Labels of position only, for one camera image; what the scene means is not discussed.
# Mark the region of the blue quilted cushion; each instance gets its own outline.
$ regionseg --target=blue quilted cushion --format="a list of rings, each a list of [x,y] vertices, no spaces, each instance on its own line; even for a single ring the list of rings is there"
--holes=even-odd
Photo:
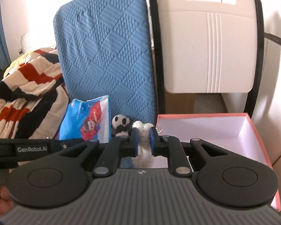
[[[74,0],[54,17],[71,99],[109,95],[112,117],[156,121],[156,94],[146,0]]]

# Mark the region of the pink box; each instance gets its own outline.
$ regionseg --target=pink box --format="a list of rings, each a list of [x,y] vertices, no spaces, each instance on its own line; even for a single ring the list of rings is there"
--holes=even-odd
[[[158,115],[160,135],[171,135],[182,142],[200,138],[272,168],[267,151],[253,122],[246,113],[162,114]],[[153,168],[167,167],[165,157],[156,157]],[[281,210],[279,191],[271,207]]]

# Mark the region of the hand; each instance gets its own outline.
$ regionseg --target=hand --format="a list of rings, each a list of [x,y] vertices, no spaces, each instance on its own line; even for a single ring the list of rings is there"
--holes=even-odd
[[[11,196],[6,185],[0,189],[0,217],[9,212],[13,208]]]

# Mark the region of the snack bag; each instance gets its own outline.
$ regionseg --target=snack bag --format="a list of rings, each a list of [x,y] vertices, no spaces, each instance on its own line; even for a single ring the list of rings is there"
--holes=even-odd
[[[96,139],[107,143],[111,139],[109,96],[89,101],[74,99],[67,108],[61,123],[59,139]]]

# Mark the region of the white plush toy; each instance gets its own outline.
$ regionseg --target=white plush toy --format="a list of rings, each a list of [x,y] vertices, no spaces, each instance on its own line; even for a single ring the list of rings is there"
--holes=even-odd
[[[154,157],[151,154],[150,145],[150,128],[153,124],[143,124],[141,121],[133,123],[132,128],[138,128],[139,146],[138,156],[132,158],[133,165],[136,168],[151,168],[153,166]]]
[[[128,136],[128,129],[127,126],[130,123],[130,119],[122,114],[116,115],[112,121],[112,127],[114,129],[115,136],[127,135]]]

